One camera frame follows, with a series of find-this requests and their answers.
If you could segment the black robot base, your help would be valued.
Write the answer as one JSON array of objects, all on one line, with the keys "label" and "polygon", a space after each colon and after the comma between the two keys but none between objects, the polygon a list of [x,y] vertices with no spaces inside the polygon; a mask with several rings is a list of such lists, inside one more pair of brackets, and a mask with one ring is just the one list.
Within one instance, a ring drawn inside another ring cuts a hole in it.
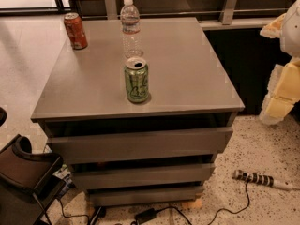
[{"label": "black robot base", "polygon": [[34,154],[27,137],[13,137],[0,151],[0,225],[52,225],[47,208],[64,184],[53,175],[62,165],[58,154]]}]

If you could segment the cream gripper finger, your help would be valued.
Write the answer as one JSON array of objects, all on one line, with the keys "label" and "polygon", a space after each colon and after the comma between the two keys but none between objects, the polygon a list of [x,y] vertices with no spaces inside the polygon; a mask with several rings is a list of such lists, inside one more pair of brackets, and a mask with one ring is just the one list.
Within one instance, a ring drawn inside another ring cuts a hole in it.
[{"label": "cream gripper finger", "polygon": [[293,105],[286,100],[276,99],[267,94],[262,102],[259,119],[266,125],[275,125],[284,120]]},{"label": "cream gripper finger", "polygon": [[264,26],[260,35],[266,38],[280,38],[281,27],[286,14],[281,14],[269,24]]}]

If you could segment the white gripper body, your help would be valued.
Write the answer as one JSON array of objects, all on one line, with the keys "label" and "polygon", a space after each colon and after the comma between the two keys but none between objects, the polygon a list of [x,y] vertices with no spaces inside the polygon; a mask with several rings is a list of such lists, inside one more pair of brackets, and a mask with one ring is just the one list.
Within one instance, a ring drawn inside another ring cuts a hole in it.
[{"label": "white gripper body", "polygon": [[285,66],[275,65],[271,72],[268,91],[273,98],[300,100],[300,60],[293,58]]}]

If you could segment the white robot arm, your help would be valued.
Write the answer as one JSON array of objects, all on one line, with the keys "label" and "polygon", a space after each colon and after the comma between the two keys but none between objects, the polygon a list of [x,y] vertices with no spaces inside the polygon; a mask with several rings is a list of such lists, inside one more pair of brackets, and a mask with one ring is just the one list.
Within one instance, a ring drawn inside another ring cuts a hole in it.
[{"label": "white robot arm", "polygon": [[278,38],[280,49],[292,58],[285,66],[274,66],[262,102],[260,120],[266,125],[275,125],[300,101],[300,0],[264,26],[260,35]]}]

